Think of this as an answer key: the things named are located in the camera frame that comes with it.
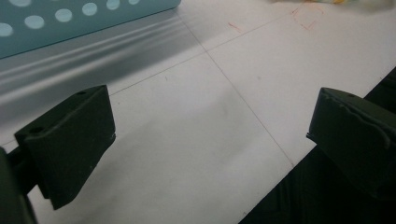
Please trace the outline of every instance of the light blue container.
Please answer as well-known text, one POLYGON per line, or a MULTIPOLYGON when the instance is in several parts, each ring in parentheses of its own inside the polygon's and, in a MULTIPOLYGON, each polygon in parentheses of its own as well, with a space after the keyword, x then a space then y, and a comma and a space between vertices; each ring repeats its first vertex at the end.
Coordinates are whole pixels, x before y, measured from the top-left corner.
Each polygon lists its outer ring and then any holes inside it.
POLYGON ((1 0, 0 58, 173 7, 181 0, 1 0))

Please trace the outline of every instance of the white surface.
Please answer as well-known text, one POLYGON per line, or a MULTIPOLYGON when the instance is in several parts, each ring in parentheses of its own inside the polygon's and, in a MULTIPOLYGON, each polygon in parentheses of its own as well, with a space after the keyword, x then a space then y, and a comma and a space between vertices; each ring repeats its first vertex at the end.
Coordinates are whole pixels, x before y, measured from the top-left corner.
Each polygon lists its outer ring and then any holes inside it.
POLYGON ((239 222, 312 148, 319 88, 363 96, 396 65, 396 9, 378 2, 184 0, 1 60, 8 150, 68 95, 112 94, 116 143, 66 207, 30 194, 39 222, 239 222))

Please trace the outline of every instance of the screw hole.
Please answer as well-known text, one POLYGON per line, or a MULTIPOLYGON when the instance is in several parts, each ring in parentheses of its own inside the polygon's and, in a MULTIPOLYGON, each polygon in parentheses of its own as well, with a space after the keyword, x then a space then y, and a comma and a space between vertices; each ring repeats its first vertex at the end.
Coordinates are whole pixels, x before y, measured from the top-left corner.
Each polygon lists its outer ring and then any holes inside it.
POLYGON ((29 133, 41 133, 44 130, 43 127, 36 127, 29 131, 29 133))

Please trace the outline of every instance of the white table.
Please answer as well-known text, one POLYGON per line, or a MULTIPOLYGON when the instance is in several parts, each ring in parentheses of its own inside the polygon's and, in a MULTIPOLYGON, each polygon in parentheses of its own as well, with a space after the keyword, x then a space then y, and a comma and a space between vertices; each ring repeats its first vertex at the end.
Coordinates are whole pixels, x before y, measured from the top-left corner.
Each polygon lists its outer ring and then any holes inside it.
POLYGON ((314 146, 320 87, 368 93, 396 65, 393 1, 367 7, 183 0, 170 11, 0 60, 0 144, 107 84, 117 140, 39 223, 237 223, 314 146))

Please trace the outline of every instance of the blue plastic bin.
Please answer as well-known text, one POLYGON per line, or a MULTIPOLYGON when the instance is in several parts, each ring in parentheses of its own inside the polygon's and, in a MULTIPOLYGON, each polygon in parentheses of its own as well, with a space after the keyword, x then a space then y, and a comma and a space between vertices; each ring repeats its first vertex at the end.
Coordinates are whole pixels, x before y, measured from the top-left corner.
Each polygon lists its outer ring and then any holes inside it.
POLYGON ((177 7, 181 0, 2 0, 0 58, 177 7))

